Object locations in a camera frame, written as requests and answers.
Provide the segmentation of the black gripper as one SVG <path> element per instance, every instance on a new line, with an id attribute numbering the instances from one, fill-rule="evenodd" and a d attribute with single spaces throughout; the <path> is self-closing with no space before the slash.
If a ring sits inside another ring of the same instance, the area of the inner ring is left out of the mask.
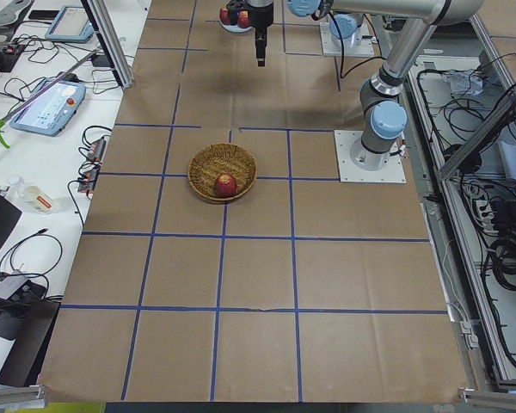
<path id="1" fill-rule="evenodd" d="M 259 67 L 266 66 L 267 28 L 273 24 L 273 1 L 229 1 L 231 25 L 237 24 L 240 11 L 249 13 L 250 26 L 255 29 L 255 56 Z"/>

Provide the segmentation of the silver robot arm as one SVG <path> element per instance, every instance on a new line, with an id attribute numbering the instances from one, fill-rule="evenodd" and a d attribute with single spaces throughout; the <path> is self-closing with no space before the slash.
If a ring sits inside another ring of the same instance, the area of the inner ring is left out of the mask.
<path id="1" fill-rule="evenodd" d="M 366 81 L 360 91 L 365 128 L 350 149 L 354 164 L 363 170 L 382 169 L 390 158 L 390 148 L 401 137 L 408 116 L 397 102 L 402 84 L 416 61 L 420 48 L 435 28 L 463 22 L 483 5 L 482 1 L 289 1 L 296 16 L 320 19 L 332 7 L 358 14 L 395 15 L 407 19 L 390 54 L 378 72 Z"/>
<path id="2" fill-rule="evenodd" d="M 365 15 L 361 13 L 338 13 L 329 17 L 329 30 L 333 42 L 338 47 L 359 46 L 362 41 L 361 29 Z"/>

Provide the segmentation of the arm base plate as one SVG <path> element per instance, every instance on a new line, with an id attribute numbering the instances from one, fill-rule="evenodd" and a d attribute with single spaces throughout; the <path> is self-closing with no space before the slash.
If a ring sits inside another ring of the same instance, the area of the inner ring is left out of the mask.
<path id="1" fill-rule="evenodd" d="M 320 35 L 323 56 L 340 57 L 342 47 L 345 57 L 370 58 L 374 56 L 372 35 L 365 23 L 360 26 L 357 33 L 344 39 L 343 43 L 340 43 L 331 33 L 330 25 L 327 22 L 320 24 Z"/>
<path id="2" fill-rule="evenodd" d="M 356 130 L 334 130 L 340 182 L 405 184 L 397 144 L 384 154 L 375 154 L 362 145 L 361 135 L 362 132 Z"/>

